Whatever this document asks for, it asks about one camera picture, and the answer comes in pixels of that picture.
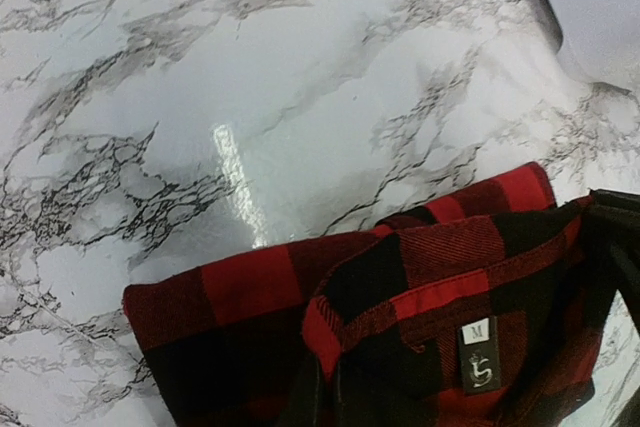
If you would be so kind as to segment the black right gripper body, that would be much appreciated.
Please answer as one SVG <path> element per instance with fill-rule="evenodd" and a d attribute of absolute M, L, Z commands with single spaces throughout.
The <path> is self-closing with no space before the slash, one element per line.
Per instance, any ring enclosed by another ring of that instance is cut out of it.
<path fill-rule="evenodd" d="M 620 292 L 639 325 L 639 196 L 592 190 L 582 214 L 582 243 L 588 256 Z"/>

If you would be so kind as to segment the red black plaid shirt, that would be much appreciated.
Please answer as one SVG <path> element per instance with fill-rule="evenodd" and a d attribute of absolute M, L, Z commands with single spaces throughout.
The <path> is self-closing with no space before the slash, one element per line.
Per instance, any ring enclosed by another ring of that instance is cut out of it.
<path fill-rule="evenodd" d="M 276 426 L 302 363 L 371 385 L 379 426 L 556 426 L 591 393 L 601 337 L 577 244 L 588 198 L 558 205 L 529 163 L 374 228 L 264 248 L 123 304 L 180 426 Z"/>

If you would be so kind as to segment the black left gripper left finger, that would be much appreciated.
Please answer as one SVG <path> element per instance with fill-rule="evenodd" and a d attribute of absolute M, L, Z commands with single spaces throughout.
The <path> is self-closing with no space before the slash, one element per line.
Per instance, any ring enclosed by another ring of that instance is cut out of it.
<path fill-rule="evenodd" d="M 284 409 L 285 426 L 317 427 L 321 421 L 325 379 L 318 359 L 308 354 Z"/>

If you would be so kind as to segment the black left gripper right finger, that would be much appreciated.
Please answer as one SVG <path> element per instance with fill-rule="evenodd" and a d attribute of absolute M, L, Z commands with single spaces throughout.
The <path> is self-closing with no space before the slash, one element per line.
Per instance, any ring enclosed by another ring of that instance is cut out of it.
<path fill-rule="evenodd" d="M 337 426 L 372 427 L 380 420 L 371 385 L 346 361 L 338 363 L 333 378 L 334 415 Z"/>

